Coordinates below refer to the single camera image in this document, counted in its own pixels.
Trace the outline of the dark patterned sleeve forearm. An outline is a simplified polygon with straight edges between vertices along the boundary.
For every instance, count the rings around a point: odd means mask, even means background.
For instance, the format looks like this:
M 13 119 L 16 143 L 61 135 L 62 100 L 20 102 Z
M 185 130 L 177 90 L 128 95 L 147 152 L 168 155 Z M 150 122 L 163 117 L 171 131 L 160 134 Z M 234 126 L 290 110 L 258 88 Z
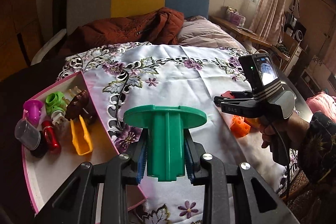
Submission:
M 335 122 L 322 112 L 312 116 L 298 150 L 298 163 L 312 184 L 335 180 Z

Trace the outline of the person's right hand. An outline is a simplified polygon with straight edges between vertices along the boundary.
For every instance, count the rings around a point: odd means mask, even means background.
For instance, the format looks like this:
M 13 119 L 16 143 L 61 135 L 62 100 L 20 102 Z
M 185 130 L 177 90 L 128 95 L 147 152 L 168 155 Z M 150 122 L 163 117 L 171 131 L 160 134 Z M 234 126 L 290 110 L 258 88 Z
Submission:
M 293 113 L 288 119 L 281 121 L 261 122 L 260 132 L 262 134 L 262 148 L 267 148 L 271 144 L 271 136 L 277 132 L 285 132 L 290 139 L 290 147 L 298 150 L 308 129 L 309 123 Z

